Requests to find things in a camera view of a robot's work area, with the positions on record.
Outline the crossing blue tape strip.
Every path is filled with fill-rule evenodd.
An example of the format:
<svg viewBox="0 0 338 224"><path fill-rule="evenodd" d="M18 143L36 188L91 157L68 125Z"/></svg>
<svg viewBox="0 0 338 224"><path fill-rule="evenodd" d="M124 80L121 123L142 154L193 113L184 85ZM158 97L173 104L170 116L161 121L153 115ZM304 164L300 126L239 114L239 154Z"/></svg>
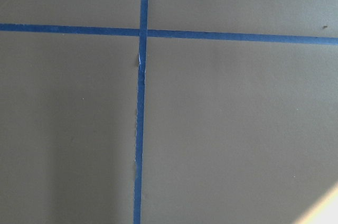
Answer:
<svg viewBox="0 0 338 224"><path fill-rule="evenodd" d="M36 32L36 33L62 33L62 34L87 34L87 35L116 35L139 36L139 29L92 27L92 26L63 26L63 25L36 25L2 23L1 31ZM247 42L276 42L297 44L337 45L337 38L297 35L271 35L225 32L198 32L176 30L147 30L151 38L176 38L176 39L201 39L201 40L226 40Z"/></svg>

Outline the long blue tape strip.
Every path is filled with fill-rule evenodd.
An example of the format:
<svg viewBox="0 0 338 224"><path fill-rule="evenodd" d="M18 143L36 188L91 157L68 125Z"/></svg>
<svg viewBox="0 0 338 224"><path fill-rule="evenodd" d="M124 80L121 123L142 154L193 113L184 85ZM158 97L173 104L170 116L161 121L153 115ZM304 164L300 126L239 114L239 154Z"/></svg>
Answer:
<svg viewBox="0 0 338 224"><path fill-rule="evenodd" d="M141 223L148 0L140 0L133 223Z"/></svg>

